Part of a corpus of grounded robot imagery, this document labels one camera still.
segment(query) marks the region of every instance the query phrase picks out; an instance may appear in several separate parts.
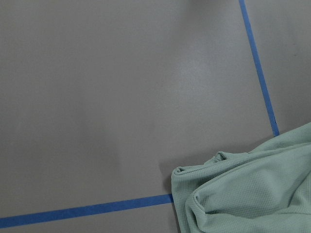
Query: blue tape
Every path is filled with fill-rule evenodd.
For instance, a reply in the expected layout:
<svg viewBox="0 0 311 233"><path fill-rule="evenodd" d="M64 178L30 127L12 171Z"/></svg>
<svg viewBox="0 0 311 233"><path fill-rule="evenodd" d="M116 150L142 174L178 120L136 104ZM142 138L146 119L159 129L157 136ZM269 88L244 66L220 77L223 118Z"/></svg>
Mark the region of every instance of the blue tape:
<svg viewBox="0 0 311 233"><path fill-rule="evenodd" d="M255 38L254 38L253 31L252 31L252 28L251 28L251 23L250 23L249 18L248 18L248 13L247 13L245 1L244 0L239 0L239 2L240 2L240 7L241 7L243 19L244 19L244 24L245 24L245 28L246 28L249 44L251 46L251 50L252 50L252 54L253 54L256 70L257 70L257 75L258 75L259 83L260 83L260 86L261 86L262 95L263 95L263 98L264 98L264 102L266 104L266 109L267 109L267 112L268 112L268 116L269 116L269 120L270 120L270 124L271 124L271 128L272 128L272 132L273 132L274 136L278 136L280 133L278 131L278 127L277 127L277 123L276 123L276 118L275 118L275 115L274 115L274 112L273 112L273 108L272 108L272 104L271 104L271 100L270 100L267 84L266 84L266 81L264 79L264 75L263 75L263 71L262 71L262 67L261 67L261 63L260 63L260 59L259 59L259 54L258 54L256 43L255 43Z"/></svg>
<svg viewBox="0 0 311 233"><path fill-rule="evenodd" d="M113 211L129 210L152 205L173 203L171 194L139 198L133 200L123 200L105 204L88 205L64 210L48 211L36 214L19 215L0 218L0 228L22 226L40 222L50 222L61 219L98 215Z"/></svg>

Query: concrete floor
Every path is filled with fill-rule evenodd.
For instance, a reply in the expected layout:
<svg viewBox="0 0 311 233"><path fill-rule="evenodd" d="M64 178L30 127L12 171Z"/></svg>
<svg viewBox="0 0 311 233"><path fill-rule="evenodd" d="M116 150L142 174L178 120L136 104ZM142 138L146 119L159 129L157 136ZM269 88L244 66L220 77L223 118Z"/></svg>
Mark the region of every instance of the concrete floor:
<svg viewBox="0 0 311 233"><path fill-rule="evenodd" d="M280 131L309 122L311 3L246 6ZM3 0L0 32L0 217L167 194L272 137L238 0ZM178 226L165 204L0 229L59 231Z"/></svg>

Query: waffle knit fabric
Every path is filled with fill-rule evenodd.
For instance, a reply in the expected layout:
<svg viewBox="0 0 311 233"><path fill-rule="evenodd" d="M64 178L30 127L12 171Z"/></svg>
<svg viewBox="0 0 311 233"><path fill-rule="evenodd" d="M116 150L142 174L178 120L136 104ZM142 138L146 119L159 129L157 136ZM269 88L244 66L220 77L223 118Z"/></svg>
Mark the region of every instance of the waffle knit fabric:
<svg viewBox="0 0 311 233"><path fill-rule="evenodd" d="M311 123L248 153L176 168L181 233L311 233Z"/></svg>

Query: gray floor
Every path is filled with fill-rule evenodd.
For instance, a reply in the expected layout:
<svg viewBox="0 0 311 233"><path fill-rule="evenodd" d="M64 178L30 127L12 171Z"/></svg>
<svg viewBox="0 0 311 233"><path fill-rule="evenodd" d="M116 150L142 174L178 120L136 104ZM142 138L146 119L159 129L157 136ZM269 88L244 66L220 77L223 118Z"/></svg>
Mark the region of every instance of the gray floor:
<svg viewBox="0 0 311 233"><path fill-rule="evenodd" d="M281 132L310 121L311 4L246 1ZM237 0L0 3L0 217L170 193L272 137ZM0 232L177 232L172 204Z"/></svg>

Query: green cloth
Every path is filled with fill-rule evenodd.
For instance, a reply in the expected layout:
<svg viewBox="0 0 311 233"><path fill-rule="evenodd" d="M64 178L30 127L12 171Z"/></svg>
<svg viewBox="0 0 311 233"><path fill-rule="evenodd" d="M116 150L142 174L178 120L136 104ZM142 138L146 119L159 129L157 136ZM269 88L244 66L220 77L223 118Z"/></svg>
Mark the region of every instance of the green cloth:
<svg viewBox="0 0 311 233"><path fill-rule="evenodd" d="M181 233L311 233L311 123L172 173Z"/></svg>

